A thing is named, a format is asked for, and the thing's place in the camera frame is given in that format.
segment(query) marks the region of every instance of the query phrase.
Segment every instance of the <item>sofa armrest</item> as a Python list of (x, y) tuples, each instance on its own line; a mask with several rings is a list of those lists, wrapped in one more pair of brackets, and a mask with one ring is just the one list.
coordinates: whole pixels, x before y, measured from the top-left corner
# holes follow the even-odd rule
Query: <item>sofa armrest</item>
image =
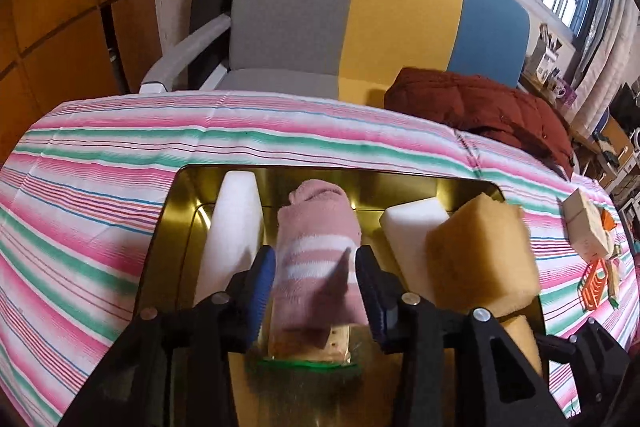
[(147, 71), (142, 80), (141, 91), (145, 84), (162, 84), (167, 91), (173, 90), (175, 79), (180, 72), (229, 28), (231, 28), (231, 17), (226, 14), (218, 15), (183, 41), (178, 42)]

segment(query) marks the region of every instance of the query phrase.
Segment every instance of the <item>red jacket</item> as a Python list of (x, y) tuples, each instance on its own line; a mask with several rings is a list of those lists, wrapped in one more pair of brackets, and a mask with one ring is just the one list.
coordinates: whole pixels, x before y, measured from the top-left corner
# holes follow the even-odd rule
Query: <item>red jacket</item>
[(544, 100), (484, 76), (403, 68), (385, 109), (469, 131), (522, 149), (571, 179), (573, 150), (563, 121)]

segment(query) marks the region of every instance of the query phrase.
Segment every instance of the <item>silver bolt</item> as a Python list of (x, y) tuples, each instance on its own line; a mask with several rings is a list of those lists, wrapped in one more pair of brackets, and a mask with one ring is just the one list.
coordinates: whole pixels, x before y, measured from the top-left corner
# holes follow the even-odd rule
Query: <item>silver bolt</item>
[(420, 302), (420, 296), (417, 293), (403, 293), (402, 302), (409, 304), (409, 306), (416, 306)]
[(474, 310), (474, 318), (480, 322), (487, 322), (491, 318), (491, 313), (484, 308), (476, 308)]
[(145, 308), (140, 312), (140, 318), (144, 321), (152, 321), (158, 317), (158, 310), (155, 308)]
[(226, 304), (229, 302), (229, 295), (225, 292), (215, 292), (211, 296), (211, 302), (213, 304)]

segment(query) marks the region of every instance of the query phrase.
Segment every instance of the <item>sofa backrest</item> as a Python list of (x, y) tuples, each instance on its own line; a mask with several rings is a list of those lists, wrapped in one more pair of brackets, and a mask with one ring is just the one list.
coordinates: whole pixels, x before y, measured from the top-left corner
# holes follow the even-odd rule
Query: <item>sofa backrest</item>
[(401, 68), (515, 86), (529, 17), (515, 0), (233, 0), (230, 67), (390, 86)]

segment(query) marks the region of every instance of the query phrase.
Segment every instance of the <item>white foam block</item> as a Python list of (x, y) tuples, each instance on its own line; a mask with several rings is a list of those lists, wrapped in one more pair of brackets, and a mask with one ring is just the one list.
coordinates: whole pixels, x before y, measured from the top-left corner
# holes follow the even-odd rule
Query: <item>white foam block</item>
[(433, 290), (427, 274), (426, 238), (447, 219), (449, 214), (438, 198), (390, 206), (380, 217), (408, 289), (429, 300)]
[(194, 304), (224, 291), (234, 273), (251, 268), (262, 245), (262, 206), (255, 175), (229, 171), (222, 180), (200, 261)]

